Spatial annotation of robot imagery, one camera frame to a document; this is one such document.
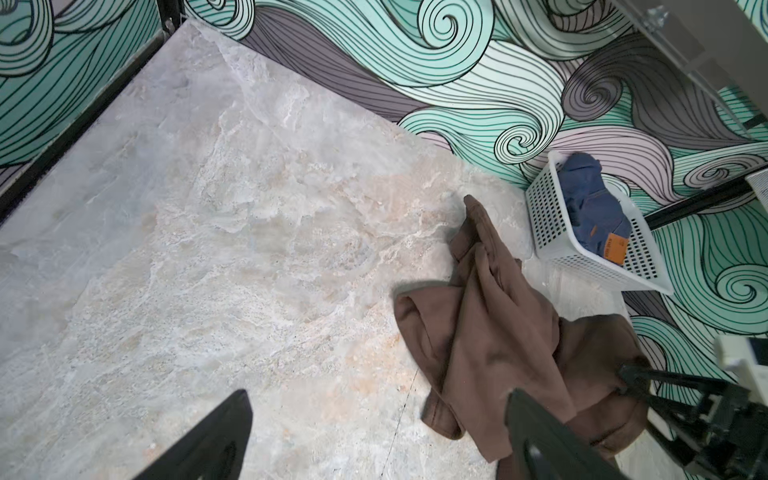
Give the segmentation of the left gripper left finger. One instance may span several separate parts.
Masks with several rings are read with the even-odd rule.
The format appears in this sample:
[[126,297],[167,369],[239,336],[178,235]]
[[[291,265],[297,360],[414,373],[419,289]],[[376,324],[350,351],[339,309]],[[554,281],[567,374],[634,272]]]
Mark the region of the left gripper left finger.
[[248,393],[236,390],[135,479],[238,479],[252,425]]

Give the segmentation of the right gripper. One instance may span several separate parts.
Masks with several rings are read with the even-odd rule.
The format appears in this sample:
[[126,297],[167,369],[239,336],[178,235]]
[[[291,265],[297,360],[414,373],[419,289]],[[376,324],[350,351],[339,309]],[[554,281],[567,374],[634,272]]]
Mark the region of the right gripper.
[[678,466],[706,479],[767,477],[767,340],[721,335],[718,366],[737,382],[625,365],[619,375],[663,421],[646,430]]

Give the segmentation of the brown trousers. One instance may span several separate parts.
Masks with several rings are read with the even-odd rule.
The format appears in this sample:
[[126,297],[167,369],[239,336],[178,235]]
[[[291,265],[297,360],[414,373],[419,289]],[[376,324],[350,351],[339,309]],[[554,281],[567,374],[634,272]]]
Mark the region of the brown trousers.
[[622,315],[561,317],[523,275],[484,206],[464,199],[466,217],[450,241],[449,283],[400,294],[394,315],[431,390],[423,422],[457,440],[470,436],[500,479],[521,467],[505,426],[509,394],[522,389],[605,459],[644,431],[647,405],[628,394],[619,371],[645,367]]

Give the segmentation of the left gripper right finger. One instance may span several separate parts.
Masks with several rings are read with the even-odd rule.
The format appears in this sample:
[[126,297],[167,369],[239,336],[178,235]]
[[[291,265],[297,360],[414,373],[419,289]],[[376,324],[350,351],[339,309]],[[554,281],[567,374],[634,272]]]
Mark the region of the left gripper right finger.
[[505,425],[526,479],[625,477],[522,389],[508,396]]

